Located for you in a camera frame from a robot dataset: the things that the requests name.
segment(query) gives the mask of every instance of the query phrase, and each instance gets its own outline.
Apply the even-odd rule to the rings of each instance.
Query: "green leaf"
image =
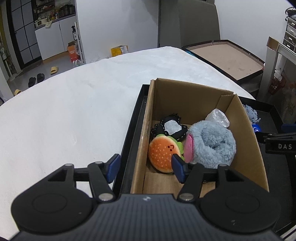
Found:
[[[180,154],[182,155],[184,153],[183,144],[182,142],[177,142],[177,146],[179,147]]]
[[[161,137],[161,136],[165,136],[165,134],[159,134],[156,137]]]
[[[171,138],[175,143],[177,143],[176,139],[171,137],[171,136],[168,136],[168,138]]]

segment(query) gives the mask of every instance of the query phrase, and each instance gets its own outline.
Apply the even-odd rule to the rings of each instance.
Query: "white cabinet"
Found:
[[[59,21],[65,51],[67,51],[68,43],[74,41],[72,34],[72,26],[74,26],[74,22],[76,22],[76,16]]]
[[[58,21],[49,28],[37,29],[35,34],[43,60],[65,51]]]

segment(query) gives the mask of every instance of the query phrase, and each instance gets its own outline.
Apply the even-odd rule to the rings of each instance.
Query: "white tablecloth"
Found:
[[[142,84],[168,78],[252,96],[172,47],[103,59],[53,76],[0,107],[0,236],[17,232],[13,199],[65,163],[86,167],[121,153]]]

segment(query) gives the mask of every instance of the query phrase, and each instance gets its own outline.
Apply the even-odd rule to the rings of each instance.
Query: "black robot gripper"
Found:
[[[277,199],[226,164],[207,169],[199,163],[187,164],[174,154],[172,168],[178,181],[184,183],[177,200],[195,204],[214,226],[251,234],[276,224],[281,211]],[[199,198],[203,182],[215,182],[216,188]]]
[[[15,198],[12,216],[19,228],[35,234],[57,234],[77,227],[98,203],[116,199],[109,188],[120,168],[120,155],[108,162],[97,161],[87,168],[65,164]],[[93,198],[76,188],[76,182],[90,183]]]

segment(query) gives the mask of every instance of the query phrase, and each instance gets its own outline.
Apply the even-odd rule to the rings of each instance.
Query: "bottle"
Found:
[[[72,26],[71,28],[72,28],[73,38],[74,38],[74,40],[77,40],[77,34],[76,34],[75,26]]]

